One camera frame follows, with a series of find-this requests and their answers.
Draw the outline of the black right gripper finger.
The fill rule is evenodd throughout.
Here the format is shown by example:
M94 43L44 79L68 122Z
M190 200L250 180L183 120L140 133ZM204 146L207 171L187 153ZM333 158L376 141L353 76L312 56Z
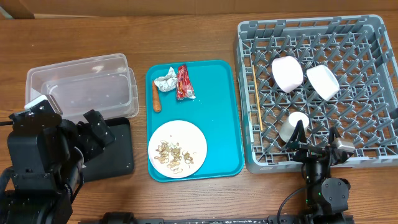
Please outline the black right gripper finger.
M336 127L331 127L329 129L329 137L328 137L328 145L335 146L336 143L340 140L340 134Z
M305 137L305 130L303 126L303 121L299 120L296 124L296 127L285 145L286 149L301 149L304 145L307 144L307 138Z

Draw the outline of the white paper cup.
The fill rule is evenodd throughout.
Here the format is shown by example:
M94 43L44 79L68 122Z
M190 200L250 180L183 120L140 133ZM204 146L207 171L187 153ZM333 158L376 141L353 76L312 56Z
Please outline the white paper cup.
M279 130L279 136L284 142L289 141L299 120L302 121L304 130L307 130L310 122L308 116L298 111L291 113Z

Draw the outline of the white bowl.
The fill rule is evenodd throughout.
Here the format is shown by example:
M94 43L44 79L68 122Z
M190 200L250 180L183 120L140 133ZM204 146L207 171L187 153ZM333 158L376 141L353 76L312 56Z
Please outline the white bowl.
M309 68L307 77L314 90L325 101L330 100L340 90L340 85L334 73L325 65Z

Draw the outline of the wooden chopstick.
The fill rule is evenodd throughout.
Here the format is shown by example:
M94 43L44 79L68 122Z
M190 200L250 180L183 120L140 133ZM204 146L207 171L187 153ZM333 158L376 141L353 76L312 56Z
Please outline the wooden chopstick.
M263 132L264 128L262 125L262 114L261 114L261 105L259 102L259 92L258 92L258 87L257 87L257 78L256 78L256 71L254 68L254 64L252 64L252 78L254 82L254 91L255 91L255 97L256 97L256 105L257 105L257 114L258 114L258 122L259 122L259 127L260 131Z

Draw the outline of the pink bowl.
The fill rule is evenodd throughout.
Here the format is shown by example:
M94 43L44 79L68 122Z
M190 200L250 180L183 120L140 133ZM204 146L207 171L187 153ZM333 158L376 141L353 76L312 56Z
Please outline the pink bowl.
M278 87L289 93L303 82L303 70L292 56L276 58L271 64L273 78Z

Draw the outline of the red snack wrapper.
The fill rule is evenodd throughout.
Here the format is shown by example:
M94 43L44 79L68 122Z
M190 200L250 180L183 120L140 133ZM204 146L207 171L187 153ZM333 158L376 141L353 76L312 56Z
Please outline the red snack wrapper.
M177 86L176 86L176 97L178 100L196 98L195 92L190 81L187 66L185 64L178 68L177 73Z

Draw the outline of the foil ball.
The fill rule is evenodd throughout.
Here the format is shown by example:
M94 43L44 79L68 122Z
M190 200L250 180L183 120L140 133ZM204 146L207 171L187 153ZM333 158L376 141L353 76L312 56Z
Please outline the foil ball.
M166 76L156 78L154 83L161 92L168 92L176 88L177 81L177 74L175 70L170 67Z

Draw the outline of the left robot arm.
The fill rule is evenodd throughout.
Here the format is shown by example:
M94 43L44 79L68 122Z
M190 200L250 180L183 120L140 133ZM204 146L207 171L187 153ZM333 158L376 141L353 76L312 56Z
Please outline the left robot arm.
M115 142L100 112L74 123L55 112L10 115L12 165L1 174L1 223L67 223L85 183L83 164Z

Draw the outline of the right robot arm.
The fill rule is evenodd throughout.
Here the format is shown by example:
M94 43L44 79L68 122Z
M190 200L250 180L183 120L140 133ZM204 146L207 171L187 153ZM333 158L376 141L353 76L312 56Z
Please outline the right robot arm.
M341 223L352 224L354 218L346 216L351 184L347 179L331 176L331 167L342 164L354 155L354 144L341 137L335 127L329 129L328 144L316 147L308 144L303 122L297 122L287 142L287 150L295 151L293 160L302 163L305 186L291 193L281 203L277 223ZM299 215L283 218L284 205L299 192L306 192L307 209Z

